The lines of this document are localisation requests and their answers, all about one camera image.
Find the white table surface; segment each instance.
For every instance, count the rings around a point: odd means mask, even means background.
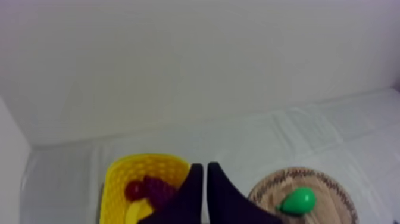
[[[400,95],[392,89],[287,108],[36,149],[22,190],[22,224],[96,223],[107,167],[136,153],[220,162],[247,195],[286,166],[326,172],[350,193],[361,224],[400,220]],[[204,203],[203,220],[208,222]]]

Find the round woven basket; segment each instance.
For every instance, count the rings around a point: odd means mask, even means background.
[[[301,186],[315,192],[317,204],[312,212],[291,217],[276,210],[287,195]],[[343,187],[325,173],[305,167],[274,172],[256,184],[248,198],[284,224],[358,224],[354,204]]]

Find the green egg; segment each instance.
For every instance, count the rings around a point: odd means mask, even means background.
[[[312,211],[317,199],[310,188],[297,188],[277,206],[282,213],[303,215]]]

